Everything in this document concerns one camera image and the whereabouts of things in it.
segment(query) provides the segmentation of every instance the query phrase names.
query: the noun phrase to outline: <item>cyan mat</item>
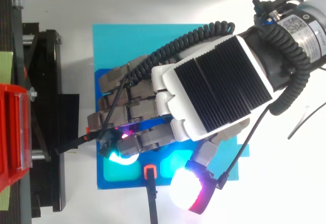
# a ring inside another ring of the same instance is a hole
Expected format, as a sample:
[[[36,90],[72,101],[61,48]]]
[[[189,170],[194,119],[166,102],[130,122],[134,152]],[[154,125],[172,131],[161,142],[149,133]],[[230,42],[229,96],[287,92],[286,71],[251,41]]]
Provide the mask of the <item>cyan mat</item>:
[[[175,38],[202,26],[201,24],[95,24],[93,25],[95,99],[102,96],[98,78],[109,69],[121,66],[143,54],[150,54]],[[143,122],[142,129],[162,123],[162,119]],[[169,185],[174,172],[185,165],[197,143],[186,141],[139,155],[131,165],[119,165],[97,154],[97,185],[99,189],[146,186],[144,166],[157,168],[157,185]],[[209,165],[217,178],[229,166],[241,145],[236,137],[222,142]],[[249,156],[249,147],[242,156]],[[230,181],[238,180],[238,163],[230,173]]]

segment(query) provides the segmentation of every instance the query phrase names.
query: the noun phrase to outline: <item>white background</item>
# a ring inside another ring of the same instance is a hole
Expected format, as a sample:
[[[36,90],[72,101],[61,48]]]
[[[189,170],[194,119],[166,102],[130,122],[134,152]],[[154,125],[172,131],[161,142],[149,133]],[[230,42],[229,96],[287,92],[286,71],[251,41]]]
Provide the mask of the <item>white background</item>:
[[[92,24],[207,23],[233,21],[236,33],[253,24],[252,0],[25,0],[23,21],[55,29],[61,46],[64,93],[80,93],[79,134],[95,108]],[[326,108],[288,141],[303,114],[326,101],[326,72],[316,71],[304,94],[279,117],[267,115],[239,160],[240,181],[217,190],[202,215],[176,208],[168,187],[159,187],[160,224],[326,223]],[[239,135],[243,142],[249,128]],[[67,206],[42,208],[33,224],[149,223],[145,188],[97,190],[95,144],[65,154]]]

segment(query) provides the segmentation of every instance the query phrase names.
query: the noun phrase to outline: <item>robotic hand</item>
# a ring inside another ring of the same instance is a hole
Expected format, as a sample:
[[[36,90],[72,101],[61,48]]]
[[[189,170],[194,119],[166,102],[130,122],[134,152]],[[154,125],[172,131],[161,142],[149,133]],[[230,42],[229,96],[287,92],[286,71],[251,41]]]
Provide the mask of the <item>robotic hand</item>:
[[[106,157],[112,150],[130,157],[175,141],[199,141],[185,166],[188,172],[181,174],[201,186],[184,207],[202,213],[263,116],[287,110],[310,72],[326,63],[325,1],[253,0],[255,25],[244,33],[232,35],[233,23],[210,23],[111,70],[99,79],[108,95],[98,101],[100,112],[88,116],[90,133],[84,140],[99,140]],[[191,54],[182,56],[191,47]],[[214,179],[207,166],[220,141],[239,134],[249,115],[266,105],[230,167]],[[139,122],[160,117],[165,124],[137,130]],[[132,126],[133,134],[122,139],[117,126]]]

